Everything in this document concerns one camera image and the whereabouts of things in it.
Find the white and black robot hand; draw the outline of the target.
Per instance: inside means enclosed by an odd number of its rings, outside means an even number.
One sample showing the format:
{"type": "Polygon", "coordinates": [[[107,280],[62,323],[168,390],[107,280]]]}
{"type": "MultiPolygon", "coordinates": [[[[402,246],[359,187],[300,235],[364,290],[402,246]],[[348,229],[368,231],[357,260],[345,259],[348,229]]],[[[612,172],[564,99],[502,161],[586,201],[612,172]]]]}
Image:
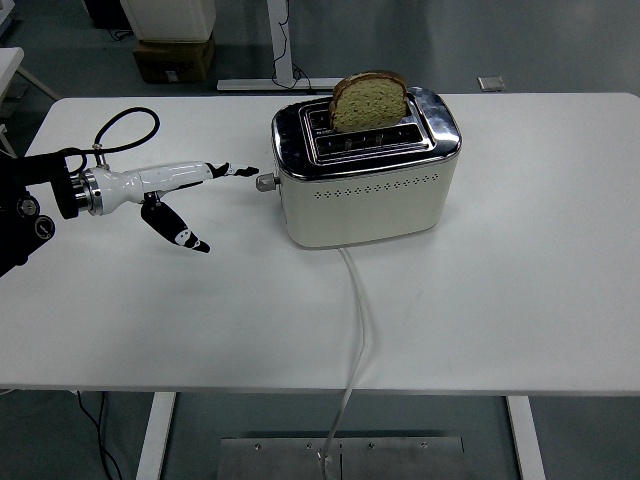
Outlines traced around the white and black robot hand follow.
{"type": "Polygon", "coordinates": [[[93,215],[113,213],[125,203],[141,206],[140,215],[156,233],[168,242],[190,250],[207,253],[210,246],[201,240],[162,196],[225,176],[252,177],[259,172],[253,166],[230,163],[192,162],[112,172],[104,168],[89,169],[83,175],[88,192],[87,210],[93,215]]]}

